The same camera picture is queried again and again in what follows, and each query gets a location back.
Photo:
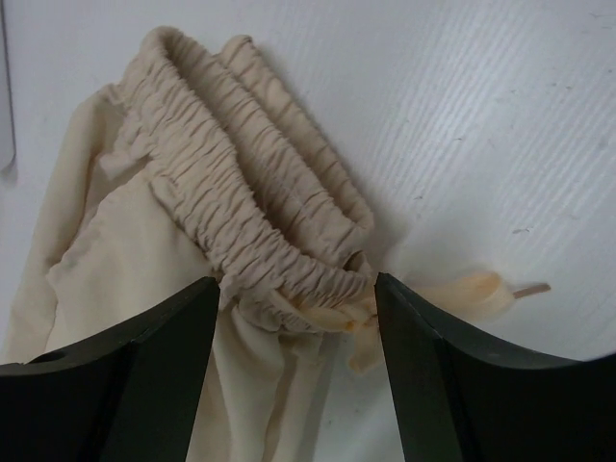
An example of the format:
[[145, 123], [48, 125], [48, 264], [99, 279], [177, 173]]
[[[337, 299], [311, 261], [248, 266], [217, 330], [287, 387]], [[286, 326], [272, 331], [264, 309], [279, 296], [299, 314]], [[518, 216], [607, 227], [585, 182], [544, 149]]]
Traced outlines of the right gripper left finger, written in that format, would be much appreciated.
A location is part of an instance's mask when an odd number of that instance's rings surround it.
[[4, 461], [183, 461], [210, 356], [218, 284], [29, 363], [1, 368]]

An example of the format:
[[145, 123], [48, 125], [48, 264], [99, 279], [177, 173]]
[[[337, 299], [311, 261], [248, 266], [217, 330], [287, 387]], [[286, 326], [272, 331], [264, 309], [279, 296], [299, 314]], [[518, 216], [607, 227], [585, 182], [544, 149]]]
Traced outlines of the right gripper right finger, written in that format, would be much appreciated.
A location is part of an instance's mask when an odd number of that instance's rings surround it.
[[611, 461], [615, 358], [552, 356], [375, 283], [379, 331], [408, 461]]

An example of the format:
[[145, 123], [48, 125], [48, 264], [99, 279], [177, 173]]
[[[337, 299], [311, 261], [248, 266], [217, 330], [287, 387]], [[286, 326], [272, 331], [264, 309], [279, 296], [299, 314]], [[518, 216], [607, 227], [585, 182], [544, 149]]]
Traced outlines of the beige trousers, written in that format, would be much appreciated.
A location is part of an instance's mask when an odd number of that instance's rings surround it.
[[217, 53], [149, 32], [74, 112], [10, 312], [26, 362], [167, 299], [220, 286], [191, 461], [297, 461], [326, 355], [382, 360], [365, 244], [373, 216], [247, 36]]

